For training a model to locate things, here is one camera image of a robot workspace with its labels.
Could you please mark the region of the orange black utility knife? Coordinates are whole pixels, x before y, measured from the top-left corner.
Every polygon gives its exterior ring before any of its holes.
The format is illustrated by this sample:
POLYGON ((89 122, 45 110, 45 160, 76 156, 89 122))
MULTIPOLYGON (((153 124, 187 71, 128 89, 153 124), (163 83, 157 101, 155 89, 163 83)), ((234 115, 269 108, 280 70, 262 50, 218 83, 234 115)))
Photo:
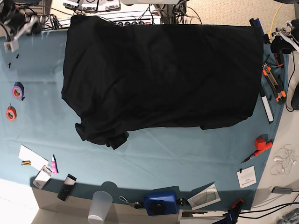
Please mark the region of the orange black utility knife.
POLYGON ((286 93, 285 89, 282 86, 282 83, 274 77, 271 72, 271 68, 267 65, 267 63, 262 66, 262 69, 263 74, 272 89, 276 101, 279 105, 283 105, 286 102, 286 93))

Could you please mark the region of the white black marker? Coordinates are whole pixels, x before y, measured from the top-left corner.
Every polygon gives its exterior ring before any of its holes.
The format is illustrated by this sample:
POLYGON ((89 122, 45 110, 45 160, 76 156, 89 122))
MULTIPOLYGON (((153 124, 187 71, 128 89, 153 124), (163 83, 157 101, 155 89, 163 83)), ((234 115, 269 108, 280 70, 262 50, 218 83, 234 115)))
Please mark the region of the white black marker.
POLYGON ((263 102, 263 105, 264 105, 264 109, 265 109, 265 112, 266 112, 266 115, 267 115, 268 122, 272 123, 274 121, 274 117, 273 117, 268 99, 266 97, 266 94, 265 94, 265 91, 264 91, 262 85, 260 85, 260 96, 261 96, 261 99, 262 99, 262 102, 263 102))

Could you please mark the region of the red black tool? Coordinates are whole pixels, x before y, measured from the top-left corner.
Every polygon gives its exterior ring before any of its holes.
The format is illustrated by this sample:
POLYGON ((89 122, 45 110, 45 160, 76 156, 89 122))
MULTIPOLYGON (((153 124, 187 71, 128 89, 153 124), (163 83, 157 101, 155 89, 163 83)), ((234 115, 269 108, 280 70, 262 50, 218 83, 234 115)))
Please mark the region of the red black tool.
POLYGON ((284 61, 283 53, 281 53, 281 52, 280 53, 274 53, 274 57, 275 57, 276 65, 278 67, 284 66, 285 61, 284 61))

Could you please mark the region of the orange tape roll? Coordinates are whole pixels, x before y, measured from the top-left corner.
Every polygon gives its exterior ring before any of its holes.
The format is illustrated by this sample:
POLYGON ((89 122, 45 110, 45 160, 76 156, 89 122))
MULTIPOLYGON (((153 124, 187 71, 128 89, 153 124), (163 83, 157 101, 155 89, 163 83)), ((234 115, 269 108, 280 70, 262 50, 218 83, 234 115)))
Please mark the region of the orange tape roll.
POLYGON ((6 110, 6 117, 8 120, 13 121, 17 117, 16 109, 13 106, 9 106, 6 110))

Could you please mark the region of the black printed t-shirt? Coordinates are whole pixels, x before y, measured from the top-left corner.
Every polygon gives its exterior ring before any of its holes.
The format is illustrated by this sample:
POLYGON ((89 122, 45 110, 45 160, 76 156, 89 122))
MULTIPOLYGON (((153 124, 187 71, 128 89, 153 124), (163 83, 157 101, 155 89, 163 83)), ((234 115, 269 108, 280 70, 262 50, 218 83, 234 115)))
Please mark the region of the black printed t-shirt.
POLYGON ((130 131, 233 126, 260 91, 258 27, 119 26, 75 15, 67 30, 62 99, 82 140, 117 149, 130 131))

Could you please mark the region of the small brass battery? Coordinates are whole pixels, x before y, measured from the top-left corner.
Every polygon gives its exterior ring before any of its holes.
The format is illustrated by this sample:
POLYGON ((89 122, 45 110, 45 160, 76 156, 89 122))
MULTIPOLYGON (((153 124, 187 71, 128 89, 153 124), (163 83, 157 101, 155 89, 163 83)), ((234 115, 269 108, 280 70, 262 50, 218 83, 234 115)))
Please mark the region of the small brass battery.
POLYGON ((23 166, 31 165, 31 161, 22 161, 23 166))

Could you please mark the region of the orange plastic block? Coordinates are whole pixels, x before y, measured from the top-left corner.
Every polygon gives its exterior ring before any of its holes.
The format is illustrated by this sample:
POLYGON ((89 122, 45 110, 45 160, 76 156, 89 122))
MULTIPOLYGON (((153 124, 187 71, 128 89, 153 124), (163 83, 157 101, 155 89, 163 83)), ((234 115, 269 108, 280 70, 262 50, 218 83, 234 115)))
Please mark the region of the orange plastic block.
POLYGON ((255 139, 255 148, 258 153, 264 152, 273 146, 273 141, 268 140, 268 134, 262 134, 255 139))

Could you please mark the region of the white packaged card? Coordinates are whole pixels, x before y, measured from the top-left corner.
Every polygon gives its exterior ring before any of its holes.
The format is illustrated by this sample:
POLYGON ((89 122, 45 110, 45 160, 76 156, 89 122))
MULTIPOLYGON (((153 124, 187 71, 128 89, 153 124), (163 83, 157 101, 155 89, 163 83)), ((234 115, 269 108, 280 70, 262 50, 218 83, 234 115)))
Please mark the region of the white packaged card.
POLYGON ((48 182, 48 180, 52 177, 52 175, 52 171, 46 165, 44 165, 32 183, 38 189, 42 189, 48 182))

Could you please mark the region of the pink glue tube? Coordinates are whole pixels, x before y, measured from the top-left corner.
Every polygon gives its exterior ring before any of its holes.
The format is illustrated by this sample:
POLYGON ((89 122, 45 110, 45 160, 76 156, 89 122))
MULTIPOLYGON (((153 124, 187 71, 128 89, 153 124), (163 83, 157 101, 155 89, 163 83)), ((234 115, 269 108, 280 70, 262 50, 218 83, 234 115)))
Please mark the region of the pink glue tube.
POLYGON ((52 173, 57 175, 58 169, 57 169, 57 161, 55 155, 53 155, 51 158, 51 168, 52 168, 52 173))

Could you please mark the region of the blue box device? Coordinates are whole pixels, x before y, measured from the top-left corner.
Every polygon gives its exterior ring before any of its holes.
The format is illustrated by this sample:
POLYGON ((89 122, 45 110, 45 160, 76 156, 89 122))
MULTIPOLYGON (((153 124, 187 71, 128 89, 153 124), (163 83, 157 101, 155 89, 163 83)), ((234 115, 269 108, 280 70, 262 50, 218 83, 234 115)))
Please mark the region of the blue box device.
POLYGON ((175 191, 162 191, 144 195, 143 206, 148 216, 178 214, 175 191))

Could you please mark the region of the clear plastic cup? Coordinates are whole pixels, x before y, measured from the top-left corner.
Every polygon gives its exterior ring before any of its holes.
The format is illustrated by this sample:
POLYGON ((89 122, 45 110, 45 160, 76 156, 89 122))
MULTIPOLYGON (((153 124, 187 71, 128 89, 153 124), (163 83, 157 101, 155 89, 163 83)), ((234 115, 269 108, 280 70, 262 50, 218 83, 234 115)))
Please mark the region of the clear plastic cup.
POLYGON ((113 203, 112 196, 105 191, 97 191, 93 194, 91 207, 88 214, 90 224, 103 224, 113 203))

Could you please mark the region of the white power strip red light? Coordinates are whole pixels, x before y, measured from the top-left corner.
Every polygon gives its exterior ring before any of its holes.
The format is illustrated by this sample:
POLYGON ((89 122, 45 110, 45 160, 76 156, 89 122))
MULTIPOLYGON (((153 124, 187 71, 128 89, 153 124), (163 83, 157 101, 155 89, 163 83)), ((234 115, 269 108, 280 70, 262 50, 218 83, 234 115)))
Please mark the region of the white power strip red light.
POLYGON ((87 16, 97 16, 108 22, 116 23, 119 26, 163 24, 161 16, 153 14, 148 8, 143 11, 103 12, 87 14, 87 16))

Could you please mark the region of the white printed card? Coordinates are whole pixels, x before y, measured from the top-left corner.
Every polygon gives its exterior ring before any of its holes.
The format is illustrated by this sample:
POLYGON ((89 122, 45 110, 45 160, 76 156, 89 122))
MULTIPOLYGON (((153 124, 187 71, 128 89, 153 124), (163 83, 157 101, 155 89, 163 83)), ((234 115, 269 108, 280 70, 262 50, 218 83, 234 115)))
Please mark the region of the white printed card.
POLYGON ((242 169, 237 172, 240 189, 246 188, 256 183, 256 174, 254 166, 242 169))

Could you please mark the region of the black white remote control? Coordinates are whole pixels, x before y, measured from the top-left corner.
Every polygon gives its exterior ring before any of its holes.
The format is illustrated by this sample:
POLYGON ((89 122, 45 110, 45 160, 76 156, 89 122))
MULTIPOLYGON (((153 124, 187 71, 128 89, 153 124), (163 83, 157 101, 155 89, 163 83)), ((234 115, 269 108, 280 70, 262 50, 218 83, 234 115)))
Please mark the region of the black white remote control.
POLYGON ((75 183, 76 177, 72 176, 71 174, 68 174, 60 192, 57 195, 58 199, 65 201, 71 193, 75 183))

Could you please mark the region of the teal table cloth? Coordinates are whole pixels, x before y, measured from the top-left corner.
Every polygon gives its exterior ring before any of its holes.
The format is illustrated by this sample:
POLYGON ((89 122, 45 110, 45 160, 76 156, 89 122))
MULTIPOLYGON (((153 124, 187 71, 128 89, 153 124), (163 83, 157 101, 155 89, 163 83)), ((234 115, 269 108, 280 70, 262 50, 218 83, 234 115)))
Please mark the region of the teal table cloth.
POLYGON ((0 51, 0 176, 32 185, 38 171, 18 158, 24 145, 45 159, 55 155, 59 173, 44 189, 59 192, 68 174, 76 177, 72 196, 90 199, 98 190, 140 201, 153 190, 171 189, 189 198, 214 183, 221 201, 212 210, 226 210, 238 199, 250 209, 257 184, 240 189, 237 172, 254 166, 261 180, 269 151, 242 161, 254 150, 262 134, 275 138, 284 107, 271 101, 274 122, 269 123, 261 99, 253 115, 235 126, 221 129, 147 128, 130 132, 128 140, 113 150, 82 141, 75 124, 77 114, 61 98, 66 32, 24 36, 15 53, 0 51), (12 95, 21 82, 23 100, 12 95), (9 106, 17 117, 6 117, 9 106))

